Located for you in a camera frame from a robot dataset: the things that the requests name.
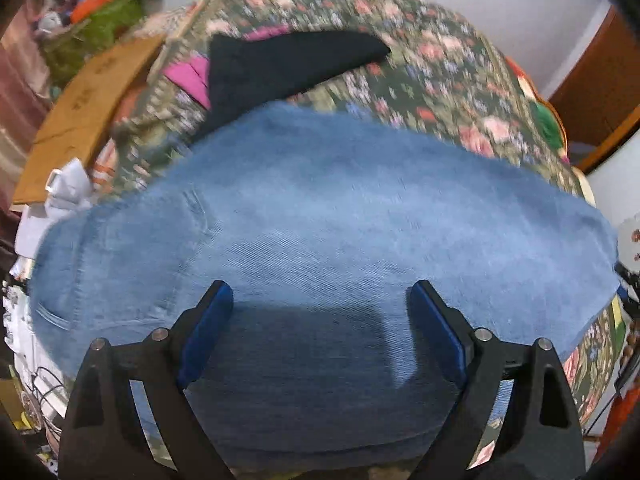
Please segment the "white clothes pile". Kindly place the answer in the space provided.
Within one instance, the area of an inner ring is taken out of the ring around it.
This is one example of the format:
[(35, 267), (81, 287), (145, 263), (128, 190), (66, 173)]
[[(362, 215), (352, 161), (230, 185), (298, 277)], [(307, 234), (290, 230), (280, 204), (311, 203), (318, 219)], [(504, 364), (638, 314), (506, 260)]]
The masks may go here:
[(43, 237), (52, 224), (93, 205), (93, 184), (78, 158), (72, 159), (62, 168), (53, 169), (44, 190), (44, 202), (26, 205), (18, 224), (14, 243), (17, 260), (9, 274), (19, 281), (29, 278)]

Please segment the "orange box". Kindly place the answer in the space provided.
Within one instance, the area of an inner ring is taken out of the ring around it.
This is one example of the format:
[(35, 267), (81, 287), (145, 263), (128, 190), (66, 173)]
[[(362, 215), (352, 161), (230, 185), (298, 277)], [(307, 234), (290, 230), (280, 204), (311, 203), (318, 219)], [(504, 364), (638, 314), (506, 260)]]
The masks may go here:
[(78, 2), (70, 14), (70, 21), (73, 24), (81, 22), (85, 18), (88, 18), (90, 14), (93, 14), (93, 12), (99, 10), (101, 6), (111, 1), (112, 0), (84, 0)]

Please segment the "pink folded garment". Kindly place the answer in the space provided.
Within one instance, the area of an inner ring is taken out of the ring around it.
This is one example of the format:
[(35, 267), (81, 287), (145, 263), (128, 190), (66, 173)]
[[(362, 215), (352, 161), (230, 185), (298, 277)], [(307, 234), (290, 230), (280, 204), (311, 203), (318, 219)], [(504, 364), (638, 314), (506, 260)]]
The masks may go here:
[[(289, 31), (288, 25), (259, 27), (245, 34), (243, 39), (260, 41), (287, 34)], [(186, 61), (170, 64), (163, 70), (163, 75), (180, 90), (186, 92), (191, 99), (209, 110), (208, 71), (209, 59), (204, 55), (194, 54)]]

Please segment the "floral bed cover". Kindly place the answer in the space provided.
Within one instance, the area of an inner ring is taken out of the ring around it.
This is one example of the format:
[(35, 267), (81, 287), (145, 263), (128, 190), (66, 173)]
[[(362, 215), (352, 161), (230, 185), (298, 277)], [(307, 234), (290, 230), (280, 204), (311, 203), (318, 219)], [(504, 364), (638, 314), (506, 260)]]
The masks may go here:
[(319, 112), (346, 112), (406, 127), (533, 171), (562, 190), (590, 198), (584, 175), (564, 160), (564, 128), (516, 65), (461, 14), (425, 0), (201, 0), (147, 18), (134, 36), (164, 34), (148, 84), (118, 139), (102, 153), (111, 168), (104, 190), (145, 188), (188, 143), (201, 105), (164, 69), (206, 50), (211, 36), (259, 35), (276, 26), (376, 32), (390, 59), (320, 84), (296, 98)]

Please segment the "black folded garment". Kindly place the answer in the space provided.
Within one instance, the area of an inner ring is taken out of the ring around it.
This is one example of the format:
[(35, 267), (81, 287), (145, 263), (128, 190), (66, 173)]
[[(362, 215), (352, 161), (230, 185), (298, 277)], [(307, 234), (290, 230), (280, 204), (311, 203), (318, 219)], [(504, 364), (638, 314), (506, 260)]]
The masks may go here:
[(192, 140), (389, 54), (382, 39), (358, 30), (288, 32), (263, 40), (215, 35), (208, 45), (210, 107)]

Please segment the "green storage bag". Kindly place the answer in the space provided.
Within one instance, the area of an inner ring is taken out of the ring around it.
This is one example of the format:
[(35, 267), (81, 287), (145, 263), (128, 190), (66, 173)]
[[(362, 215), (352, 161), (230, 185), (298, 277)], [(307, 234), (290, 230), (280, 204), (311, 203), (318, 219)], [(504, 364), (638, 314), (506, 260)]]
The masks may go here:
[(141, 0), (112, 0), (60, 34), (40, 39), (52, 86), (64, 88), (89, 58), (113, 47), (142, 18)]

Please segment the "blue denim jeans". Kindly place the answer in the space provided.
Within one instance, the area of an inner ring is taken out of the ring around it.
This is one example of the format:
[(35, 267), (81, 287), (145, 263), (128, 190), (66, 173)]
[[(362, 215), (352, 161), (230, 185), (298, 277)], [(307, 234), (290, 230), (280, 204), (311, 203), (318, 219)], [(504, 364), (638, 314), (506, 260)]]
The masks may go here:
[(226, 282), (230, 322), (186, 392), (207, 437), (236, 470), (336, 469), (419, 456), (456, 400), (408, 310), (415, 282), (568, 356), (618, 289), (616, 258), (600, 211), (532, 172), (272, 103), (51, 226), (29, 303), (74, 377), (93, 339), (140, 341)]

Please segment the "pink curtain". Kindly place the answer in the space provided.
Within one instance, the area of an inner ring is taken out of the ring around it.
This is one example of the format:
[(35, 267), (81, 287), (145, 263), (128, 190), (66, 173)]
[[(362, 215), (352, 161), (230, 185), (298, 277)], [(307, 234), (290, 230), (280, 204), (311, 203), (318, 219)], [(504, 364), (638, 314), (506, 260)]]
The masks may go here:
[(32, 26), (40, 4), (25, 0), (1, 36), (1, 209), (8, 210), (36, 133), (50, 108), (50, 70)]

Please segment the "wooden lap desk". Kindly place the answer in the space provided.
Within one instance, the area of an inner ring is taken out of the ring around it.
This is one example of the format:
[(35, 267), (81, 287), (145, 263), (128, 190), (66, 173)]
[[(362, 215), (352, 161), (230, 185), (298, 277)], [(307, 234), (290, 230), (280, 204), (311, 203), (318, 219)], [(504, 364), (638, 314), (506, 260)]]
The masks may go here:
[(96, 158), (122, 96), (151, 65), (165, 37), (139, 37), (94, 56), (68, 83), (38, 130), (12, 203), (42, 203), (52, 170), (77, 158), (85, 166)]

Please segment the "wooden door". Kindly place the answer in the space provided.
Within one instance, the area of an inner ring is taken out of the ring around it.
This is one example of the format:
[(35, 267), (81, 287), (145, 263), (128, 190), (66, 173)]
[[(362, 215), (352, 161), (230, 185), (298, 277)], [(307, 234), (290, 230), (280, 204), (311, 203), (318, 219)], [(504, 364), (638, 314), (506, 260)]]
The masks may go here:
[(639, 127), (639, 40), (615, 10), (551, 97), (570, 161), (585, 174), (610, 158)]

